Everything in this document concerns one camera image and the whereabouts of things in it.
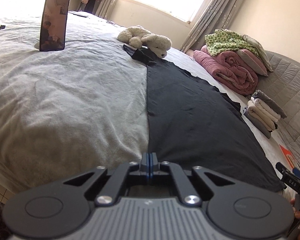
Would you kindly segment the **black garment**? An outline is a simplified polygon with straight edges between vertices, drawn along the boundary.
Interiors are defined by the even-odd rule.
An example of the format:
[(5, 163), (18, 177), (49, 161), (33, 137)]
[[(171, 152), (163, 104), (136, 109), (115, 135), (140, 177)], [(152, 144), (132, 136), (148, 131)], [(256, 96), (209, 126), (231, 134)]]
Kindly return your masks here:
[(124, 50), (147, 68), (148, 151), (159, 161), (186, 170), (202, 166), (273, 192), (285, 189), (238, 102), (149, 49)]

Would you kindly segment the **cream folded garment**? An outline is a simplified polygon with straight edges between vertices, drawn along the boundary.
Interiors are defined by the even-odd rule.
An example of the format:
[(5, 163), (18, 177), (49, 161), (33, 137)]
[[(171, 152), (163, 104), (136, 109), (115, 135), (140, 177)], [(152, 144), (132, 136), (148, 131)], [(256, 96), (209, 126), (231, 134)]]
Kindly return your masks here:
[(267, 103), (259, 98), (251, 97), (248, 101), (248, 113), (259, 120), (268, 131), (277, 129), (281, 115), (276, 113)]

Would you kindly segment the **grey bed sheet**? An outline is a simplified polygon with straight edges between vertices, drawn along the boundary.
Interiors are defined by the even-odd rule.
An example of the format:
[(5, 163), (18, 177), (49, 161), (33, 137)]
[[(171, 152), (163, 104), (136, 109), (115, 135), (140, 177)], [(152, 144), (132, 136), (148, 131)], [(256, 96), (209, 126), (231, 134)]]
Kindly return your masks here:
[(39, 17), (0, 18), (0, 185), (18, 193), (148, 146), (146, 67), (121, 28), (69, 14), (65, 49), (41, 52)]

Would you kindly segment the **grey quilted headboard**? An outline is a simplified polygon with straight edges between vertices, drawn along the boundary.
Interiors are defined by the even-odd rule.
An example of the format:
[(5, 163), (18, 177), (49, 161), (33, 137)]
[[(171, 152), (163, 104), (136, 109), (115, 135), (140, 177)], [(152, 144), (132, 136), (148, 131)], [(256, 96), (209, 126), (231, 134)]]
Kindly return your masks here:
[(279, 133), (300, 168), (300, 63), (281, 54), (266, 52), (273, 71), (259, 77), (257, 89), (273, 99), (286, 113)]

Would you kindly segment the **grey folded top garment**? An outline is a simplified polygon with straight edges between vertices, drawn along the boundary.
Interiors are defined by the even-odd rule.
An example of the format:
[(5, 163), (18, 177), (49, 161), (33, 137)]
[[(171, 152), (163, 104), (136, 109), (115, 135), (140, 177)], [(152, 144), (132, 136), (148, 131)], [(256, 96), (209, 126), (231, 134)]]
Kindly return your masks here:
[(286, 118), (287, 115), (285, 111), (269, 96), (267, 96), (261, 90), (255, 90), (252, 94), (253, 98), (261, 99), (264, 103), (266, 103), (275, 113), (281, 115), (282, 118)]

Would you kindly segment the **maroon folded quilt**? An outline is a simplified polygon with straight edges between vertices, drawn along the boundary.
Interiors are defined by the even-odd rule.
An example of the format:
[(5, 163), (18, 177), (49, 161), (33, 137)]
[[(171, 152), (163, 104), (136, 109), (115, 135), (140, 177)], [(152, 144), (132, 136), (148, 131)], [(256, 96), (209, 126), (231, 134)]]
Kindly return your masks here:
[(234, 51), (211, 56), (203, 46), (193, 52), (193, 58), (215, 80), (238, 94), (250, 95), (257, 86), (257, 74)]

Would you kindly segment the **maroon grey pillow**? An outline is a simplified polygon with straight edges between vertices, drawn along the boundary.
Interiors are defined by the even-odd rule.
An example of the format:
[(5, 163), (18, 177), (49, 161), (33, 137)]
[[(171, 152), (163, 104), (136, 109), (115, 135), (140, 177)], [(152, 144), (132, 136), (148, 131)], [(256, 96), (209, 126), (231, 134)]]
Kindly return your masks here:
[(237, 55), (258, 75), (268, 77), (268, 72), (263, 62), (247, 49), (239, 49)]

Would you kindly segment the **white plush dog toy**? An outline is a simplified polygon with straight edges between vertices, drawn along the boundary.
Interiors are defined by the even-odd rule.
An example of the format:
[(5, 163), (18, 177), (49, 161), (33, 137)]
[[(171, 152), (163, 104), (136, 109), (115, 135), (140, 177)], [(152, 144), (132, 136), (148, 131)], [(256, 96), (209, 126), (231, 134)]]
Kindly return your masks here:
[(168, 37), (151, 33), (140, 25), (128, 27), (121, 31), (117, 39), (136, 49), (145, 46), (161, 59), (167, 56), (167, 51), (172, 46), (172, 41)]

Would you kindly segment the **green patterned blanket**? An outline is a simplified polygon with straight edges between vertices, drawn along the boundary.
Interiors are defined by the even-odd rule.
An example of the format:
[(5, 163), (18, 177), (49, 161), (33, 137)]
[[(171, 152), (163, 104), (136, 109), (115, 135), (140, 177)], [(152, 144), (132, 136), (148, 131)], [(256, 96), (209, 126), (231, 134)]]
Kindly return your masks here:
[(216, 29), (214, 33), (205, 35), (205, 45), (211, 56), (216, 56), (225, 51), (238, 51), (247, 49), (259, 57), (257, 49), (243, 40), (238, 33), (228, 29)]

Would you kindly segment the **dark flat object on bed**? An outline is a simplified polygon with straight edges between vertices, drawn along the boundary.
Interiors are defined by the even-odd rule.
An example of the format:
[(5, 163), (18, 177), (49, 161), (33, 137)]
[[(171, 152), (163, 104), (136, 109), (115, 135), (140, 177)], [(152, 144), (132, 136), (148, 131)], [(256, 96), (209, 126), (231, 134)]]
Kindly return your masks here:
[(82, 14), (79, 14), (78, 12), (73, 12), (73, 11), (70, 11), (68, 12), (69, 14), (71, 15), (75, 15), (75, 16), (78, 16), (78, 17), (82, 17), (82, 18), (88, 18), (88, 16), (86, 15), (82, 15)]

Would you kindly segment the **grey dotted curtain left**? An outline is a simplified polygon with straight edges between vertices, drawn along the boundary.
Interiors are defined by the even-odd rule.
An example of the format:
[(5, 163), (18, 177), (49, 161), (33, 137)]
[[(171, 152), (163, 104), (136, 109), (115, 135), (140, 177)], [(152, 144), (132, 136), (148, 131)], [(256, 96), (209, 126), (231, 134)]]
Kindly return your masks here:
[(113, 10), (114, 2), (115, 0), (101, 0), (98, 4), (95, 15), (107, 20)]

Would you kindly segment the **grey dotted curtain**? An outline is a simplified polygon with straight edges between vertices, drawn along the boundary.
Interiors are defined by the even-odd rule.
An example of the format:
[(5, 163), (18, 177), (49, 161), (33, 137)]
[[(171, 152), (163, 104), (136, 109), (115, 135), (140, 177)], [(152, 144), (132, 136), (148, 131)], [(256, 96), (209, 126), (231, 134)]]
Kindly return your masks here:
[(115, 0), (101, 0), (98, 4), (95, 15), (107, 20), (113, 10), (114, 2)]
[(204, 0), (203, 12), (195, 20), (180, 50), (183, 53), (198, 50), (205, 44), (205, 35), (216, 29), (228, 29), (243, 2), (244, 0)]

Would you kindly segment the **grey dotted curtain right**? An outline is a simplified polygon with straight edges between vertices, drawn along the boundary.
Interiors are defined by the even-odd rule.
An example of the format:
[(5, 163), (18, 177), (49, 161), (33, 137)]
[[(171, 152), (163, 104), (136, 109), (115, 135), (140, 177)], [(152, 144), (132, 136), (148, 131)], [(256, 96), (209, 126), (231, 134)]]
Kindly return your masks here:
[(204, 0), (203, 12), (195, 20), (180, 50), (183, 53), (198, 50), (205, 44), (205, 35), (216, 29), (228, 29), (243, 2), (244, 0)]

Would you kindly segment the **black smartphone on stand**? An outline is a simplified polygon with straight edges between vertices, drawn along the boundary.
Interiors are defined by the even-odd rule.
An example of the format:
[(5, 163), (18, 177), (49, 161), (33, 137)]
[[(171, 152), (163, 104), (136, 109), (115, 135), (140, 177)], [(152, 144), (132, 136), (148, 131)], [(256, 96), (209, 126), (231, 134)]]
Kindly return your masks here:
[(45, 0), (40, 26), (39, 51), (59, 51), (65, 48), (66, 23), (70, 0)]

